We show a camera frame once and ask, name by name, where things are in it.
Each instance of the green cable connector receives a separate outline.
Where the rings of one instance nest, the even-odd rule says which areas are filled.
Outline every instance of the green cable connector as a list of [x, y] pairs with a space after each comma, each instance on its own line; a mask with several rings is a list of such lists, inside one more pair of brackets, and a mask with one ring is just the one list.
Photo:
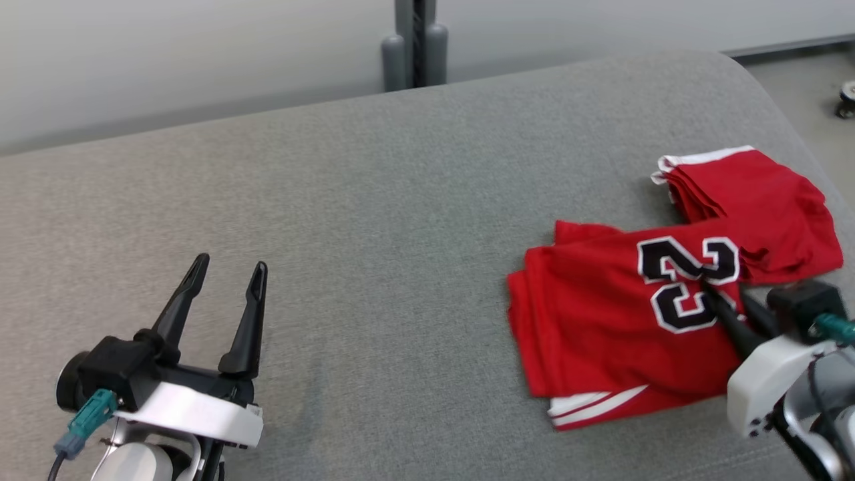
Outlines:
[[65, 454], [73, 460], [83, 450], [86, 440], [102, 424], [113, 417], [119, 403], [111, 391], [99, 389], [68, 423], [68, 432], [54, 444], [56, 455]]
[[843, 344], [855, 343], [855, 323], [834, 314], [820, 314], [813, 322], [822, 336]]

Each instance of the jersey number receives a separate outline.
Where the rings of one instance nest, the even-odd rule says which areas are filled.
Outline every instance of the jersey number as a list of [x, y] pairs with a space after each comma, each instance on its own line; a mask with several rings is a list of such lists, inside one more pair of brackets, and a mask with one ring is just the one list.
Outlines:
[[722, 285], [740, 276], [739, 250], [730, 239], [709, 237], [703, 240], [703, 248], [705, 262], [701, 263], [670, 235], [638, 244], [639, 275], [647, 284], [665, 283], [650, 302], [659, 325], [671, 332], [699, 330], [716, 322], [716, 314], [697, 284], [693, 283], [696, 292], [692, 293], [681, 279], [704, 276], [710, 284]]

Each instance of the folded red cloth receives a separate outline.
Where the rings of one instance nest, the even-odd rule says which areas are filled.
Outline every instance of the folded red cloth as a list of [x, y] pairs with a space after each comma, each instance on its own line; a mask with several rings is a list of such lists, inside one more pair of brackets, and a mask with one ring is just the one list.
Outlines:
[[823, 193], [749, 145], [662, 157], [652, 179], [668, 183], [690, 223], [732, 220], [744, 282], [795, 282], [843, 265]]
[[738, 306], [727, 220], [633, 233], [556, 224], [508, 276], [510, 327], [532, 395], [558, 429], [683, 406], [725, 392], [739, 364], [699, 277]]

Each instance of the gray floor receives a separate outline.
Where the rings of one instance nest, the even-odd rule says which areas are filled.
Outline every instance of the gray floor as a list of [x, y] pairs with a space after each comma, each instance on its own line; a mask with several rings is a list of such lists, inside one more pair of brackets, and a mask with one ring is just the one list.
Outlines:
[[739, 59], [855, 208], [855, 120], [834, 116], [840, 84], [855, 80], [855, 48], [834, 45]]

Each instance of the gray tabletop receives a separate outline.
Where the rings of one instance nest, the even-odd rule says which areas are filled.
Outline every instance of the gray tabletop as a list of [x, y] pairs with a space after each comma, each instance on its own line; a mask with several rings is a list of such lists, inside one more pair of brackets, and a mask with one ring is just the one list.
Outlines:
[[[257, 449], [231, 479], [802, 479], [724, 399], [558, 433], [528, 397], [504, 277], [557, 218], [678, 222], [665, 154], [750, 144], [852, 213], [760, 86], [723, 56], [610, 59], [0, 159], [3, 478], [44, 479], [53, 384], [150, 325], [199, 252], [182, 361], [227, 351], [270, 268]], [[851, 268], [832, 275], [851, 296]], [[62, 470], [84, 479], [90, 446]]]

